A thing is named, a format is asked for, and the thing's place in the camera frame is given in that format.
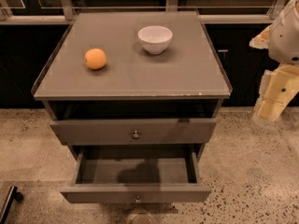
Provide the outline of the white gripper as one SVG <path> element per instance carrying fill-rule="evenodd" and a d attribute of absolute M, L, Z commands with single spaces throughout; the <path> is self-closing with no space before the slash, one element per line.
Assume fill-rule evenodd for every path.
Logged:
<path fill-rule="evenodd" d="M 269 57 L 282 63 L 274 71 L 265 70 L 262 76 L 252 116 L 253 121 L 260 125 L 276 121 L 299 92 L 298 5 L 299 0 L 290 0 L 272 25 L 249 42 L 252 48 L 268 49 Z"/>

